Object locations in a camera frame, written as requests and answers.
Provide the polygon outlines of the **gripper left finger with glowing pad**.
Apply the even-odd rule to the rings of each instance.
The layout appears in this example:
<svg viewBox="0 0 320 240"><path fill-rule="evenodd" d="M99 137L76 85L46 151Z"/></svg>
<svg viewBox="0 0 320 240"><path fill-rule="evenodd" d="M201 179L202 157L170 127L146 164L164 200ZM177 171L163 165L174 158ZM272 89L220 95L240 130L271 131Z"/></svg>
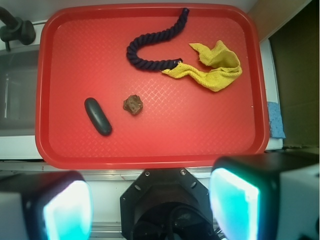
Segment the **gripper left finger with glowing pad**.
<svg viewBox="0 0 320 240"><path fill-rule="evenodd" d="M88 240L92 223L91 188L77 171L0 178L2 240Z"/></svg>

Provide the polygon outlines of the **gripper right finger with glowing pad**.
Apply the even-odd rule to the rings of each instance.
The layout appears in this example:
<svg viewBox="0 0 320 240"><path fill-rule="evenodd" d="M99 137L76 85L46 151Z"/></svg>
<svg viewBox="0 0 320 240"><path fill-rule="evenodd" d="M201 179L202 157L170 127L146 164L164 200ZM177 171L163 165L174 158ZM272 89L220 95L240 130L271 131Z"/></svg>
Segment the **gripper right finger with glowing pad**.
<svg viewBox="0 0 320 240"><path fill-rule="evenodd" d="M319 156L269 152L220 157L210 174L209 200L228 240L317 240Z"/></svg>

